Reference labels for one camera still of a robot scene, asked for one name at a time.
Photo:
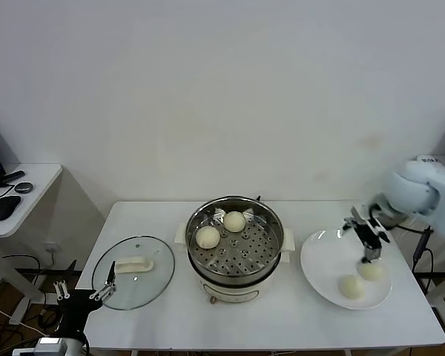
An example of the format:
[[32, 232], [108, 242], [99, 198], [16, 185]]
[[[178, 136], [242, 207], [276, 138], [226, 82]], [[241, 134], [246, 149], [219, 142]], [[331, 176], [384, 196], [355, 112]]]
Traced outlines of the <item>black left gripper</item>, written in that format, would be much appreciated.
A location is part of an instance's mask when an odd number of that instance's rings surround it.
[[59, 310], [62, 318], [56, 330], [57, 334], [78, 334], [85, 330], [88, 316], [91, 312], [100, 309], [102, 300], [108, 300], [116, 291], [115, 265], [113, 261], [103, 287], [99, 290], [73, 290], [67, 289], [67, 282], [73, 276], [77, 260], [65, 269], [60, 280], [53, 283], [56, 292]]

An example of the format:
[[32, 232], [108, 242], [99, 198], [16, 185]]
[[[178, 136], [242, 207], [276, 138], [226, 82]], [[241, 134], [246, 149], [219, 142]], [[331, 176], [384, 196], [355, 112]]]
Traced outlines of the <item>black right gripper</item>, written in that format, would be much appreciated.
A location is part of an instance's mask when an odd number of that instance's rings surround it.
[[380, 223], [376, 219], [363, 219], [357, 221], [357, 235], [363, 244], [363, 257], [360, 263], [379, 264], [381, 262], [382, 244], [380, 241]]

